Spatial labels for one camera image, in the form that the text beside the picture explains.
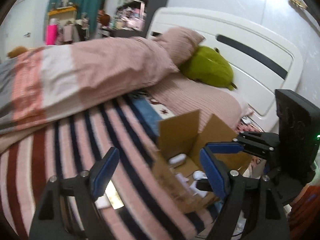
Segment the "cardboard box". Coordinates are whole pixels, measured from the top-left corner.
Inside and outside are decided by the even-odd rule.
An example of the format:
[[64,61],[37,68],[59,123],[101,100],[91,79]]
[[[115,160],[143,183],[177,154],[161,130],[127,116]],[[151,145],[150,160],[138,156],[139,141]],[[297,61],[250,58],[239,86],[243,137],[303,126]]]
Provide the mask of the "cardboard box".
[[[183,213],[199,210],[217,201],[218,198],[212,192],[208,192],[204,198],[194,195],[176,179],[175,174],[181,173],[189,179],[187,183],[191,185],[193,172],[203,171],[199,161],[200,149],[208,142],[228,142],[237,136],[215,115],[212,115],[203,131],[198,133],[199,113],[198,110],[161,120],[159,122],[159,150],[154,153],[153,175]],[[188,156],[186,162],[175,169],[170,167],[168,160],[180,153]],[[229,169],[238,170],[240,174],[245,172],[251,161],[251,155],[243,152],[215,154],[215,157],[223,161]]]

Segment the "white door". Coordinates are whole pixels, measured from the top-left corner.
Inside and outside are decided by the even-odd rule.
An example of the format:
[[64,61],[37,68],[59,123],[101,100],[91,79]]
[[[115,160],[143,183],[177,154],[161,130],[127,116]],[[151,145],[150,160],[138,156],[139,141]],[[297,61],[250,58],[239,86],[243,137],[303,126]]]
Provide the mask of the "white door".
[[37,0],[22,0],[15,4],[5,19],[4,49],[8,53],[17,46],[32,48]]

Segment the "stuffed animal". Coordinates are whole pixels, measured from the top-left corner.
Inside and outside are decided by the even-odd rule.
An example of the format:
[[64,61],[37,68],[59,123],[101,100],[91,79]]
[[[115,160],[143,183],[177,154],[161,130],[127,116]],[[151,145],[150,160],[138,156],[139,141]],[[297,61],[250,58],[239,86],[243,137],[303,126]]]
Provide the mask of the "stuffed animal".
[[22,53],[25,53],[29,51],[26,47],[23,47],[23,46],[18,46],[18,47],[15,47],[13,50],[11,50],[10,52],[7,53],[7,57],[8,58],[14,58],[14,57],[17,57],[19,56],[20,54]]
[[206,46],[199,46],[193,56],[179,67],[182,74],[192,80],[199,80],[215,87],[225,87],[233,90],[233,70],[219,54]]

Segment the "striped blanket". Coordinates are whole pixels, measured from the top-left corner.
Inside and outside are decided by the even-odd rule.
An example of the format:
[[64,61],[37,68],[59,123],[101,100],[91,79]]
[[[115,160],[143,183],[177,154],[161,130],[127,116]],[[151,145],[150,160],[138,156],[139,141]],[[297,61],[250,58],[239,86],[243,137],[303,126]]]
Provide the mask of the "striped blanket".
[[116,239],[185,240],[211,227],[218,214],[214,205],[182,214],[150,170],[154,159],[147,149],[156,149],[157,122],[170,115],[144,93],[131,93],[13,144],[0,157],[0,207],[7,221],[22,240],[28,239],[49,177],[70,178],[89,170],[115,146],[120,162],[112,182],[124,206],[100,211]]

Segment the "pink bottle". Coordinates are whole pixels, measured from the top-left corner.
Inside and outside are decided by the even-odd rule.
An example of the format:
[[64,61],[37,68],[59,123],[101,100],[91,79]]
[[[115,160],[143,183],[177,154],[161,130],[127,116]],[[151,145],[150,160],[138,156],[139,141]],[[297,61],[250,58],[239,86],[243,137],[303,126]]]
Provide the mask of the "pink bottle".
[[46,44],[54,45],[58,36],[58,25],[48,25],[47,26],[47,35],[46,35]]

